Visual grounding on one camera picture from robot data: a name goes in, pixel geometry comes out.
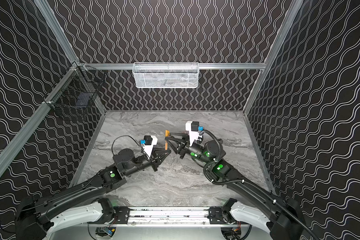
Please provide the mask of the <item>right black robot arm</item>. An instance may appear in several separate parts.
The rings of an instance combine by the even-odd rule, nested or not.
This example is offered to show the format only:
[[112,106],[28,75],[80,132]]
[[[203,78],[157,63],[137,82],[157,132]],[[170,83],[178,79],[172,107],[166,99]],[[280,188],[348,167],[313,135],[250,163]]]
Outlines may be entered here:
[[266,191],[242,175],[233,165],[224,160],[226,152],[223,140],[214,138],[201,145],[199,141],[191,143],[186,134],[179,138],[165,138],[168,145],[182,158],[191,156],[193,160],[204,163],[203,173],[214,185],[226,186],[246,198],[260,210],[268,221],[265,224],[274,240],[299,240],[305,229],[302,211],[294,201],[285,201]]

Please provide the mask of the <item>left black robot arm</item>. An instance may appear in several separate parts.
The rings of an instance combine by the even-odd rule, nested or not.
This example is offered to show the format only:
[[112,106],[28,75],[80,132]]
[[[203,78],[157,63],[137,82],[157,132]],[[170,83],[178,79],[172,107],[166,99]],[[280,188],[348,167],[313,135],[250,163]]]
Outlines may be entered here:
[[152,156],[136,157],[131,149],[113,156],[114,164],[87,181],[49,197],[29,197],[21,201],[15,217],[18,240],[42,240],[52,232],[80,223],[112,224],[118,215],[104,195],[124,185],[132,174],[158,167],[171,150],[155,148]]

